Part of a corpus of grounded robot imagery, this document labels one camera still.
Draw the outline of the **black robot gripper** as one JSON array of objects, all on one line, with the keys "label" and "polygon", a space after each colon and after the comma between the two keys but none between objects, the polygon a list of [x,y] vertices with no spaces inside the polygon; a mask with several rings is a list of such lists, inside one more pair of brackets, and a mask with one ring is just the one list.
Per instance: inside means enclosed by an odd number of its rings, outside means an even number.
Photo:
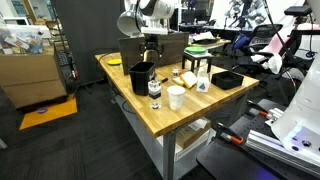
[{"label": "black robot gripper", "polygon": [[162,57],[164,45],[158,42],[156,34],[147,34],[145,40],[139,43],[139,53],[142,57],[144,57],[147,51],[155,51],[159,58]]}]

